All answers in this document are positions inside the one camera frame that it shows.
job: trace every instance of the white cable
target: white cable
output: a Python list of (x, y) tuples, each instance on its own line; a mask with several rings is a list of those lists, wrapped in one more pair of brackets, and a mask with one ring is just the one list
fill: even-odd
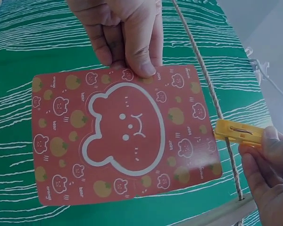
[(261, 74), (263, 75), (263, 77), (264, 77), (267, 81), (269, 81), (269, 82), (273, 85), (273, 87), (274, 87), (276, 90), (278, 90), (279, 93), (283, 96), (283, 91), (280, 90), (280, 88), (274, 83), (274, 81), (272, 81), (272, 80), (269, 78), (269, 76), (267, 76), (267, 75), (265, 74), (265, 72), (263, 71), (263, 69), (262, 69), (262, 67), (261, 67), (260, 62), (259, 62), (257, 59), (250, 59), (250, 63), (251, 63), (251, 65), (252, 65), (254, 71), (259, 70), (259, 71), (261, 72)]

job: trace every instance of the white wall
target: white wall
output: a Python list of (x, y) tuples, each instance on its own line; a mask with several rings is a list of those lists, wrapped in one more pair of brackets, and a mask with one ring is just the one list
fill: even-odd
[[(269, 62), (270, 78), (283, 91), (283, 0), (217, 0), (251, 58)], [(283, 97), (268, 81), (261, 89), (273, 124), (283, 133)]]

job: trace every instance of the bear mouth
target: bear mouth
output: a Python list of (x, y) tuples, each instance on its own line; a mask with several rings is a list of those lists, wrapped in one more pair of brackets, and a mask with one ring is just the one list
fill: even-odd
[(134, 133), (133, 136), (141, 135), (143, 138), (145, 138), (146, 135), (144, 135), (144, 134), (142, 133), (142, 121), (141, 121), (141, 119), (140, 119), (141, 116), (142, 116), (142, 113), (139, 114), (139, 115), (131, 115), (131, 117), (132, 117), (132, 118), (135, 118), (135, 119), (138, 121), (139, 125), (140, 125), (140, 128), (139, 128), (138, 132)]

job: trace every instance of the red card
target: red card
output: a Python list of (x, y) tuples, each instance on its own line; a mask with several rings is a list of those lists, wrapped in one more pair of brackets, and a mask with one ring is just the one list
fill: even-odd
[(185, 188), (222, 175), (197, 72), (164, 66), (33, 79), (33, 157), (40, 202), (77, 205)]

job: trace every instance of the hand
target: hand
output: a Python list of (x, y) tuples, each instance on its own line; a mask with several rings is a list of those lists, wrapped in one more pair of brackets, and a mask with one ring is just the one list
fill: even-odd
[(283, 135), (267, 127), (262, 151), (241, 145), (242, 166), (263, 226), (283, 226)]
[(139, 76), (162, 65), (161, 0), (67, 0), (82, 22), (99, 61), (131, 67)]

